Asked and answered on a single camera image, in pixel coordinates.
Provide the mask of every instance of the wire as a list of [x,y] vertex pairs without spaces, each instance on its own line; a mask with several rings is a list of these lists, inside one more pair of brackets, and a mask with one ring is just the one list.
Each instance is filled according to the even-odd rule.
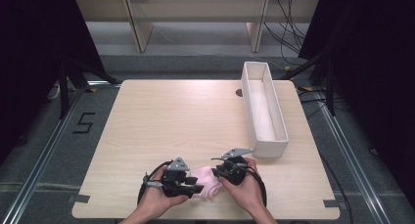
[[166,162],[160,164],[155,170],[153,170],[152,173],[150,173],[150,175],[147,175],[147,173],[146,173],[146,175],[143,177],[143,184],[141,184],[140,192],[138,193],[137,204],[143,198],[144,192],[146,191],[146,188],[147,188],[147,182],[150,181],[150,179],[156,174],[157,171],[159,171],[159,169],[161,169],[165,165],[171,164],[172,162],[173,162],[173,160],[166,161]]
[[298,48],[296,48],[292,44],[288,43],[287,41],[283,40],[275,32],[273,32],[271,30],[271,28],[269,28],[269,26],[266,24],[266,22],[264,23],[264,25],[265,25],[266,29],[269,31],[269,33],[271,34],[271,36],[274,37],[277,41],[279,41],[280,43],[283,43],[285,46],[287,46],[288,48],[290,48],[292,51],[296,52],[297,54],[300,52],[300,50]]
[[298,35],[297,34],[297,36],[299,37],[299,38],[301,38],[301,39],[304,39],[305,38],[305,35],[303,35],[302,34],[302,32],[297,28],[297,26],[296,26],[296,24],[294,23],[294,26],[296,27],[296,29],[299,31],[299,33],[301,33],[301,35]]
[[323,102],[326,101],[327,99],[312,99],[312,100],[301,100],[300,102],[302,104],[306,104],[306,103],[311,103],[311,102]]
[[266,198],[266,189],[265,189],[265,184],[262,182],[262,179],[260,178],[259,174],[257,174],[257,172],[256,172],[256,171],[255,171],[252,167],[247,166],[247,168],[245,168],[245,167],[238,166],[238,164],[236,164],[236,163],[234,163],[234,162],[232,162],[232,161],[228,160],[227,158],[214,157],[214,158],[212,158],[212,159],[222,160],[223,162],[230,163],[230,164],[232,164],[233,166],[237,165],[237,167],[238,167],[239,169],[244,170],[244,171],[248,172],[249,174],[251,174],[251,176],[252,176],[252,177],[256,180],[256,182],[257,182],[257,183],[258,183],[258,185],[259,185],[259,188],[260,188],[260,190],[261,190],[261,194],[262,194],[262,202],[263,202],[263,204],[266,206],[266,201],[267,201],[267,198]]
[[[307,118],[307,119],[309,119],[311,116],[313,116],[314,114],[316,114],[317,112],[319,112],[319,111],[320,111],[323,107],[325,107],[325,106],[326,106],[326,104],[321,105],[321,106],[320,106],[320,108],[318,108],[318,109],[317,109],[316,111],[314,111],[313,113],[309,114],[306,118]],[[352,223],[354,222],[354,220],[353,220],[353,213],[352,213],[352,211],[351,211],[351,206],[350,206],[350,203],[349,203],[349,201],[348,201],[348,198],[347,198],[347,196],[346,196],[346,194],[345,194],[345,190],[343,189],[343,187],[342,187],[342,185],[341,185],[341,183],[340,183],[340,181],[339,181],[338,177],[336,176],[336,173],[334,172],[334,170],[333,170],[333,169],[332,169],[332,167],[330,166],[330,164],[329,164],[329,162],[327,161],[327,159],[326,159],[326,158],[324,158],[324,156],[320,153],[320,151],[319,151],[318,149],[317,149],[317,151],[318,151],[318,154],[320,155],[321,159],[324,161],[324,163],[326,164],[327,168],[329,169],[330,173],[332,174],[333,178],[335,179],[336,184],[338,185],[340,192],[342,193],[342,196],[343,196],[343,198],[344,198],[344,200],[345,200],[345,204],[346,204],[346,208],[347,208],[347,212],[348,212],[349,220],[350,220],[350,223],[352,224]]]
[[[146,15],[146,13],[144,12],[144,10],[140,7],[140,3],[135,1],[134,3],[135,8],[137,8],[140,11],[140,14],[146,18],[147,20],[149,19],[149,17]],[[165,36],[156,26],[153,26],[153,28],[158,31],[166,40],[168,40],[169,42],[173,43],[173,41],[168,38],[167,36]]]
[[305,38],[305,34],[304,33],[302,33],[301,32],[301,30],[299,30],[299,28],[297,27],[297,25],[295,24],[295,23],[293,23],[293,26],[296,28],[296,30],[301,34],[301,35],[298,35],[298,37],[301,37],[301,38]]
[[[288,27],[288,25],[290,25],[290,27],[292,28],[292,32],[293,32],[293,35],[294,35],[294,39],[295,39],[295,41],[296,41],[296,44],[299,46],[299,43],[298,43],[298,38],[297,38],[297,36],[296,36],[296,31],[295,31],[295,29],[294,29],[294,27],[292,26],[292,22],[291,22],[291,20],[292,19],[290,19],[289,18],[289,16],[291,15],[291,4],[292,4],[292,0],[289,0],[289,16],[287,16],[287,13],[286,13],[286,11],[284,10],[284,7],[282,6],[282,4],[281,4],[281,2],[280,2],[280,0],[277,0],[277,2],[278,2],[278,5],[280,6],[280,8],[281,8],[281,11],[283,12],[283,14],[284,14],[284,17],[285,17],[285,19],[286,19],[286,25],[285,26],[283,26],[284,27],[284,32],[283,32],[283,36],[282,36],[282,40],[284,40],[284,37],[285,37],[285,34],[286,34],[286,31],[288,31],[287,30],[287,27]],[[295,66],[300,66],[300,64],[295,64],[295,63],[292,63],[292,62],[290,62],[290,61],[288,61],[287,59],[286,59],[286,57],[284,56],[284,52],[283,52],[283,44],[281,43],[281,45],[280,45],[280,50],[281,50],[281,56],[283,57],[283,59],[288,63],[288,64],[291,64],[291,65],[295,65]]]
[[300,91],[302,91],[301,93],[299,93],[299,96],[306,94],[306,93],[313,93],[313,92],[325,92],[325,89],[319,89],[319,90],[301,90],[300,88],[298,88]]
[[326,104],[323,104],[320,108],[318,108],[318,110],[314,111],[313,113],[309,114],[306,118],[309,119],[310,117],[312,117],[314,114],[316,114],[317,112],[319,112],[324,106],[326,106]]
[[[146,15],[146,13],[144,12],[144,10],[139,6],[139,3],[136,3],[135,4],[136,5],[136,7],[137,7],[137,9],[140,11],[140,13],[141,13],[141,15],[144,17],[144,18],[146,18],[146,19],[148,19],[149,17]],[[167,41],[169,41],[171,44],[174,44],[174,42],[173,42],[173,40],[172,39],[170,39],[168,36],[166,36],[163,32],[161,32],[156,26],[154,26],[154,28],[155,28],[155,30],[162,36],[162,37],[164,37]],[[285,70],[283,67],[281,67],[281,66],[279,66],[279,65],[277,65],[276,63],[274,63],[274,62],[271,62],[271,61],[267,61],[267,60],[265,60],[265,59],[261,59],[261,58],[258,58],[258,57],[255,57],[255,56],[249,56],[249,55],[227,55],[227,54],[202,54],[202,53],[199,53],[199,52],[195,52],[195,51],[186,51],[186,50],[183,50],[183,49],[178,49],[178,50],[180,50],[180,51],[182,51],[183,53],[192,53],[192,54],[197,54],[197,55],[199,55],[199,56],[218,56],[218,57],[220,57],[220,56],[231,56],[231,57],[250,57],[250,58],[252,58],[252,59],[255,59],[255,60],[259,60],[259,61],[263,61],[263,62],[267,62],[267,63],[269,63],[269,64],[272,64],[272,65],[274,65],[274,66],[276,66],[277,68],[279,68],[279,69],[282,69],[282,70]]]

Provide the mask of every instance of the human hand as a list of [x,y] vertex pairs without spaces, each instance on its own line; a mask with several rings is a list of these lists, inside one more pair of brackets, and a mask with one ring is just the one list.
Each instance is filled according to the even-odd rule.
[[[248,167],[251,167],[259,176],[256,161],[248,157],[244,157],[244,159]],[[276,223],[271,213],[263,204],[262,193],[258,182],[250,173],[247,173],[244,181],[238,186],[233,185],[223,177],[219,177],[219,181],[228,190],[238,206],[249,213],[256,223]]]
[[[160,168],[152,180],[161,180],[166,166]],[[162,216],[168,209],[179,205],[189,198],[187,196],[178,196],[168,198],[161,188],[148,187],[137,205],[137,208],[121,223],[122,224],[142,224]]]

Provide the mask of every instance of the pink cloth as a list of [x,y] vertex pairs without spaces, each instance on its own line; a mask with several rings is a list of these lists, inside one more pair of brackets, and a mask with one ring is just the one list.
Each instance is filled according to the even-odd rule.
[[193,195],[194,198],[212,198],[222,187],[219,179],[213,175],[210,166],[190,170],[190,175],[198,178],[197,185],[204,185],[200,194]]

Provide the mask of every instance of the wooden table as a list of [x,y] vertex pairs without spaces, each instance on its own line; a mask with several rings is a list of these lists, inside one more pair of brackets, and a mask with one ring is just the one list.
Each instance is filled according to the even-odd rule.
[[[145,172],[183,157],[190,168],[215,166],[232,148],[248,148],[240,80],[126,80],[79,192],[77,218],[124,218],[137,203]],[[334,200],[300,100],[291,81],[275,89],[290,142],[283,157],[259,159],[268,209],[278,219],[337,219]],[[251,219],[222,188],[212,200],[190,199],[161,219]]]

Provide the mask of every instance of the white tray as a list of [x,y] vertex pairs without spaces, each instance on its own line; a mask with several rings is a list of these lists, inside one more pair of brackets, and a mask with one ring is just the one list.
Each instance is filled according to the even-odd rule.
[[289,140],[268,63],[245,62],[242,92],[254,157],[281,157]]

